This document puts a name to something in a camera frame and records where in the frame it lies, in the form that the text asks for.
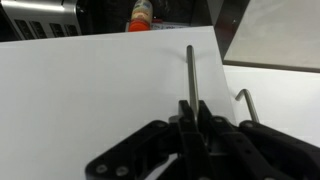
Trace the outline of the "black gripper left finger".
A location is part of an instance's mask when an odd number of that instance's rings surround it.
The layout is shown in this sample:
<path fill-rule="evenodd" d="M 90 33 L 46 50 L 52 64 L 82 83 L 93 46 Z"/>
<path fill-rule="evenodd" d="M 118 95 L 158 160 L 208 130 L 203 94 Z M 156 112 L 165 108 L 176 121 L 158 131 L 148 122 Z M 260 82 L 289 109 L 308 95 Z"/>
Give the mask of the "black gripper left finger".
<path fill-rule="evenodd" d="M 157 180 L 214 179 L 208 150 L 185 100 L 170 121 L 148 123 L 88 163 L 86 180 L 145 180 L 172 154 L 177 159 Z"/>

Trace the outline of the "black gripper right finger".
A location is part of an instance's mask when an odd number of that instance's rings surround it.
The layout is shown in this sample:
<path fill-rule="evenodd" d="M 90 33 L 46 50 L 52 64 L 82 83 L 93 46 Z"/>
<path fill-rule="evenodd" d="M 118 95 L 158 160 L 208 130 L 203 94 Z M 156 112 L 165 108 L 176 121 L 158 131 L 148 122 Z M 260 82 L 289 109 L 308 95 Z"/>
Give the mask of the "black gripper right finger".
<path fill-rule="evenodd" d="M 320 148 L 261 123 L 239 125 L 199 103 L 199 130 L 224 178 L 320 180 Z"/>

